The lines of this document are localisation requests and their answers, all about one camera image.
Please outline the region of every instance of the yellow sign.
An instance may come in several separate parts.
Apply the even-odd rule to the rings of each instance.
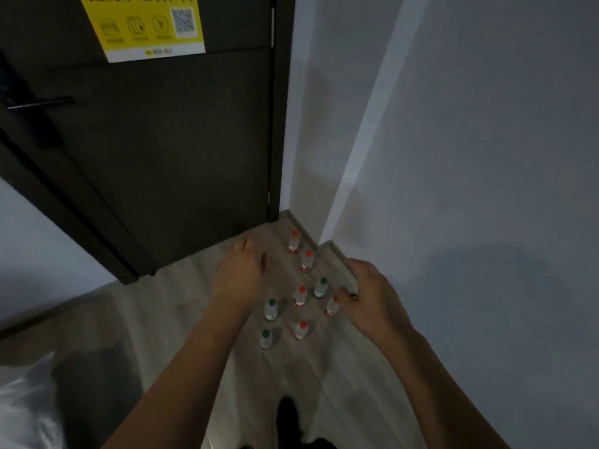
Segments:
[[[205,53],[198,0],[81,0],[109,63]]]

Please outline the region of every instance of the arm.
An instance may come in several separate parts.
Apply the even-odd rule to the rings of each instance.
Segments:
[[[210,306],[104,449],[201,446],[229,353],[264,297],[269,272],[254,240],[236,241],[216,271]]]
[[[341,287],[341,306],[397,374],[427,447],[507,448],[414,329],[387,278],[368,262],[350,259],[348,265],[358,279],[359,300]]]

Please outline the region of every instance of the door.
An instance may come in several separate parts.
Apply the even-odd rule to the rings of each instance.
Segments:
[[[271,0],[198,6],[207,53],[108,64],[80,0],[0,0],[25,92],[74,100],[43,109],[59,147],[31,112],[0,128],[139,275],[267,219]]]

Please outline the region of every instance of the circular icon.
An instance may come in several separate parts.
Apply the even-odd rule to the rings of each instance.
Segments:
[[[127,26],[129,27],[129,31],[134,35],[142,35],[146,30],[141,17],[136,15],[132,15],[127,19]]]
[[[152,17],[152,25],[158,33],[166,33],[168,31],[168,20],[163,15],[154,15]]]
[[[100,20],[100,29],[106,36],[116,36],[120,33],[119,26],[110,17],[104,17]]]

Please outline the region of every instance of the water bottle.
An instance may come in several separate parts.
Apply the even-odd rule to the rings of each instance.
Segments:
[[[266,318],[266,320],[273,321],[275,318],[277,318],[277,311],[277,300],[269,299],[266,303],[266,306],[264,306],[264,317]]]
[[[299,287],[295,291],[294,306],[296,306],[298,309],[301,309],[305,304],[305,298],[307,294],[308,293],[306,292],[305,286],[302,285]]]
[[[326,303],[326,311],[325,315],[327,317],[333,317],[339,311],[339,300],[336,296],[331,298],[331,300]]]
[[[302,320],[298,324],[295,325],[294,335],[295,335],[296,339],[301,340],[304,337],[306,337],[307,334],[308,334],[308,322],[307,321]]]
[[[298,251],[298,247],[300,246],[300,234],[298,231],[294,230],[291,233],[291,237],[289,238],[289,253],[296,254]]]
[[[273,345],[273,335],[270,333],[270,331],[268,329],[265,329],[264,331],[262,331],[262,334],[260,337],[260,346],[264,350],[267,350],[268,348],[271,347],[271,345]]]
[[[323,277],[314,286],[314,296],[316,296],[317,299],[320,299],[321,297],[323,297],[325,295],[328,287],[329,287],[329,282],[328,282],[328,280],[326,280],[326,277]]]
[[[301,271],[310,271],[312,264],[314,264],[314,252],[308,250],[305,254],[301,256]]]

